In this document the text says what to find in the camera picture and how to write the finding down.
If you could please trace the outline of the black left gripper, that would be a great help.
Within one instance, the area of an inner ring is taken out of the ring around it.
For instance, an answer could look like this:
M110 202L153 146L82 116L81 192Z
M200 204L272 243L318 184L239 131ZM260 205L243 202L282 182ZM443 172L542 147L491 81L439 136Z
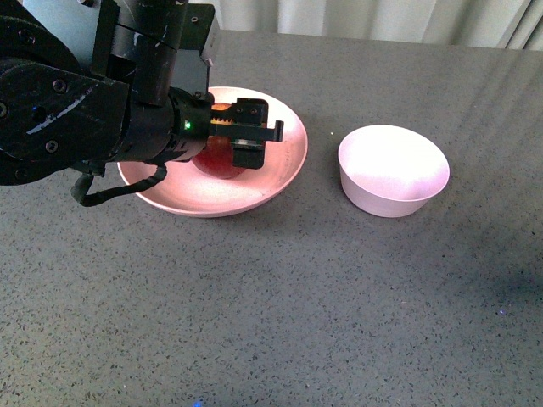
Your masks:
M277 120L273 128L266 125L269 104L264 99L237 98L231 103L213 104L211 93L196 98L175 87L170 88L168 97L173 122L167 132L167 144L147 159L147 164L188 162L204 149L210 136L207 150L212 157L223 158L230 151L232 166L260 169L265 161L266 143L283 140L283 121Z

